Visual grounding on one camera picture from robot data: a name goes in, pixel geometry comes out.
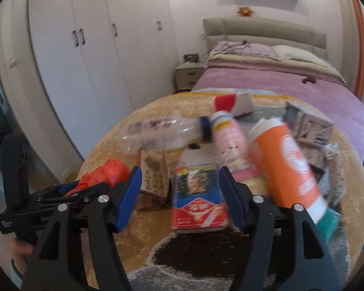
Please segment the person's left hand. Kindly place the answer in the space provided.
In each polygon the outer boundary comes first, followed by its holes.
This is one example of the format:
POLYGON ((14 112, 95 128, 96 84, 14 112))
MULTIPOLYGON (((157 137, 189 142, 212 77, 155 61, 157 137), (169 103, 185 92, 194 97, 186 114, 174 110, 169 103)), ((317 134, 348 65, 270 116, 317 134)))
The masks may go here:
POLYGON ((13 254, 16 269, 24 275, 27 268, 25 257, 32 254, 34 246, 18 238, 14 238, 9 242, 9 249, 13 254))

